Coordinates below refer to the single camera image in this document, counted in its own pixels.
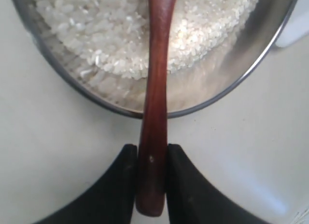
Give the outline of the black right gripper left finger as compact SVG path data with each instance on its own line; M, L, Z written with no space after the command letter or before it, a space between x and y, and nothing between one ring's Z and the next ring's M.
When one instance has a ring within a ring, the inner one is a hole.
M108 170L77 199L39 224L129 224L136 189L137 146L126 144Z

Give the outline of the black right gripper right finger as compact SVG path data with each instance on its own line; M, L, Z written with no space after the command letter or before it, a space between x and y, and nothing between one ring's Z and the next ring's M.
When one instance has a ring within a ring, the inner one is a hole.
M167 208L172 224L306 224L308 151L201 151L194 164L168 145Z

